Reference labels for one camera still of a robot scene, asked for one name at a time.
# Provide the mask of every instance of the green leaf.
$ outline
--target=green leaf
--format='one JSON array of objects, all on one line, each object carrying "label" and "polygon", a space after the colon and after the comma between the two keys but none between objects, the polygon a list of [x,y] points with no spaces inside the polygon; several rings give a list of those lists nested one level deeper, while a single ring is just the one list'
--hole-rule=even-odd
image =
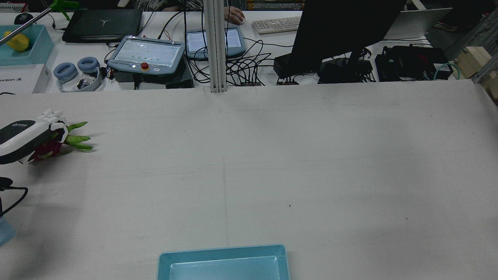
[{"label": "green leaf", "polygon": [[38,155],[38,158],[39,158],[39,159],[47,159],[47,158],[49,158],[50,156],[52,156],[52,153],[53,153],[53,152],[52,152],[52,151],[50,151],[50,152],[48,152],[48,153],[46,153],[46,154],[40,154],[40,155]]},{"label": "green leaf", "polygon": [[70,125],[67,127],[67,131],[68,132],[71,132],[73,129],[77,129],[77,128],[80,128],[84,125],[86,125],[88,122],[81,122],[81,123],[77,123],[77,124],[73,124],[73,125]]},{"label": "green leaf", "polygon": [[50,137],[48,138],[48,140],[52,140],[52,139],[56,138],[58,135],[59,135],[59,133],[58,133],[58,132],[52,133],[52,134],[50,135]]},{"label": "green leaf", "polygon": [[79,136],[79,135],[67,135],[66,140],[64,141],[65,144],[68,145],[73,145],[77,144],[83,141],[88,141],[91,138],[88,136]]},{"label": "green leaf", "polygon": [[93,149],[92,146],[88,146],[88,145],[83,145],[83,144],[72,144],[71,146],[75,147],[76,149],[78,150],[81,150],[81,151],[90,151],[91,149]]}]

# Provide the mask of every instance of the desk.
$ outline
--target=desk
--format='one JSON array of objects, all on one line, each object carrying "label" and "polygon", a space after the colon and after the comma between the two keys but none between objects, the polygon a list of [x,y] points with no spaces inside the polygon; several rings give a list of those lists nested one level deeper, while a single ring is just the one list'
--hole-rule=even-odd
[{"label": "desk", "polygon": [[[470,80],[2,96],[95,151],[0,165],[5,280],[155,280],[164,251],[283,243],[293,280],[495,280],[498,111]],[[2,193],[5,205],[17,194]]]},{"label": "desk", "polygon": [[[255,32],[251,26],[251,22],[254,20],[268,19],[268,18],[278,18],[278,17],[288,17],[288,16],[298,16],[301,15],[300,11],[244,11],[247,17],[247,23],[241,25],[241,31],[244,37],[254,39],[254,40],[263,40],[264,43],[272,43],[284,46],[291,46],[294,43],[294,38],[296,32],[284,32],[277,34],[265,34],[259,35]],[[150,22],[145,27],[142,32],[143,35],[150,38],[157,38],[159,36],[160,31],[162,30],[164,24],[168,19],[171,18],[175,13],[174,12],[155,12],[150,19]],[[62,28],[67,25],[67,20],[61,13],[51,13],[51,15],[55,18],[55,23],[57,28]],[[142,26],[147,21],[150,12],[144,12],[142,17]],[[0,24],[12,24],[14,21],[16,14],[15,13],[4,13],[0,16]],[[187,13],[187,28],[188,29],[200,29],[201,28],[201,13],[200,12],[188,12]],[[104,64],[105,55],[112,50],[107,47],[104,43],[92,43],[92,44],[80,44],[80,43],[66,43],[62,41],[63,31],[54,30],[52,28],[52,18],[49,16],[45,16],[42,18],[38,24],[44,24],[47,27],[47,30],[52,38],[55,46],[52,50],[50,57],[46,63],[48,69],[53,71],[53,69],[63,62],[72,62],[76,64],[79,59],[85,56],[94,56],[96,57],[101,65]],[[181,40],[184,41],[184,23],[183,23],[183,15],[178,15],[175,17],[167,29],[171,34],[173,40]],[[245,41],[246,48],[248,49],[253,42],[250,40]],[[375,44],[373,46],[369,46],[369,49],[373,54],[382,53],[382,47],[393,46],[396,44],[407,45],[408,42],[381,42]],[[259,45],[255,46],[252,50],[249,51],[248,55],[256,55],[259,51]],[[263,53],[272,53],[271,58],[283,55],[286,53],[290,53],[291,48],[283,48],[273,45],[265,45],[263,48]],[[375,55],[370,58],[370,61],[374,62]],[[278,79],[272,67],[261,67],[258,71],[258,76],[262,80],[262,82],[266,85],[275,85]],[[318,82],[318,76],[298,76],[296,81],[300,84],[316,84]],[[209,84],[199,84],[195,82],[195,86],[209,86]],[[118,90],[130,90],[133,89],[133,83],[118,83],[115,80],[110,81],[106,79],[98,91],[118,91]],[[140,85],[140,89],[164,89],[163,85],[159,84],[148,84],[142,83]],[[59,89],[56,85],[55,77],[51,78],[50,85],[47,88],[47,92],[59,92]]]}]

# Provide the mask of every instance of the metal pole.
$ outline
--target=metal pole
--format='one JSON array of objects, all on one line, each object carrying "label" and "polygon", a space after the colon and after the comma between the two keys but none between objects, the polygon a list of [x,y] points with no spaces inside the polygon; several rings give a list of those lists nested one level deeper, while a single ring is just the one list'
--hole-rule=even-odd
[{"label": "metal pole", "polygon": [[46,16],[48,13],[52,11],[52,8],[48,8],[44,10],[43,12],[39,13],[37,16],[34,18],[30,19],[28,22],[25,24],[19,26],[16,30],[14,30],[11,34],[5,36],[4,38],[0,39],[0,45],[3,45],[5,42],[9,41],[12,39],[12,37],[16,36],[17,34],[21,33],[23,30],[28,28],[30,25],[32,25],[35,21],[39,20],[40,18]]},{"label": "metal pole", "polygon": [[477,84],[483,81],[492,71],[498,68],[498,55],[495,55],[471,78]]},{"label": "metal pole", "polygon": [[204,0],[211,92],[227,91],[223,0]]}]

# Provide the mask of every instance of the laptop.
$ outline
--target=laptop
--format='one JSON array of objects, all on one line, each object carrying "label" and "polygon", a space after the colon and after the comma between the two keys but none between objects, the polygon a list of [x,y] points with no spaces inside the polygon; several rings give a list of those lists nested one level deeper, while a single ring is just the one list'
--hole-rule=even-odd
[{"label": "laptop", "polygon": [[401,11],[384,39],[410,39],[425,36],[452,8]]},{"label": "laptop", "polygon": [[140,9],[76,10],[62,40],[68,43],[120,42],[126,35],[138,35]]}]

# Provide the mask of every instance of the black laptop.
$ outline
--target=black laptop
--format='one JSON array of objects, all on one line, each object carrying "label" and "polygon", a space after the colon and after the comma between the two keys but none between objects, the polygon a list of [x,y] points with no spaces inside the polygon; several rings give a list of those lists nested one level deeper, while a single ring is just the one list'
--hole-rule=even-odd
[{"label": "black laptop", "polygon": [[69,43],[120,42],[126,35],[138,35],[140,9],[76,10],[62,40]]}]

